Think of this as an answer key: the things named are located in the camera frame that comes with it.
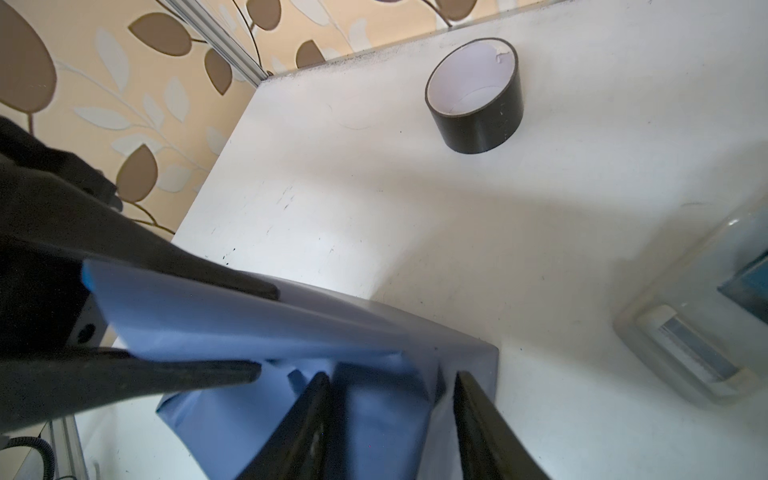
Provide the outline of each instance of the white tabletop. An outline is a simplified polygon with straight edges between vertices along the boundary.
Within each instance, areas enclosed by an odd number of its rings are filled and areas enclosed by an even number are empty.
[[[174,242],[495,344],[498,409],[553,480],[764,480],[768,393],[697,409],[611,322],[766,184],[766,18],[578,0],[271,79]],[[466,156],[424,86],[484,36],[517,48],[525,116]]]

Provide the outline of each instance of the brown leaf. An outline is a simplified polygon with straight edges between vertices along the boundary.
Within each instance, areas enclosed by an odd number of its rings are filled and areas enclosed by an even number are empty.
[[[47,107],[56,89],[56,69],[32,26],[0,0],[0,101],[34,114]]]
[[[477,0],[437,0],[437,7],[448,20],[462,20],[472,12]]]
[[[253,23],[259,25],[262,30],[274,30],[283,14],[280,0],[248,0],[245,8]]]
[[[205,54],[205,71],[208,73],[210,83],[214,84],[214,88],[220,94],[223,95],[232,85],[232,67],[221,58],[219,52],[213,49]]]
[[[143,200],[157,181],[157,162],[147,145],[142,144],[128,156],[120,167],[118,196],[127,202]]]
[[[187,29],[167,13],[147,13],[130,24],[128,30],[146,46],[166,55],[180,57],[192,49]]]
[[[296,51],[297,68],[311,67],[312,65],[325,63],[325,61],[326,59],[323,58],[323,54],[320,53],[320,49],[317,48],[314,40],[305,41]]]

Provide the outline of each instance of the beige wall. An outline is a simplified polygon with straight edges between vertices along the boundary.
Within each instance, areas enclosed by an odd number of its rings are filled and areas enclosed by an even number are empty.
[[[279,74],[546,0],[198,1]]]
[[[254,93],[199,39],[155,0],[0,0],[0,115],[170,237]]]

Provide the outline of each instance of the wallpaper branch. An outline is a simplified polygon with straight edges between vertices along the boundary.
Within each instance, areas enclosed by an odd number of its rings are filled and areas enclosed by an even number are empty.
[[[254,93],[159,0],[0,0],[0,63],[0,115],[104,172],[166,237]]]

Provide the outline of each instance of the tape roll inner core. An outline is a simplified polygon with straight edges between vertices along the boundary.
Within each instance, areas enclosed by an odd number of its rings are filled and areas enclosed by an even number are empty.
[[[493,38],[474,41],[451,53],[427,85],[427,101],[443,115],[463,115],[491,103],[515,73],[509,45]]]

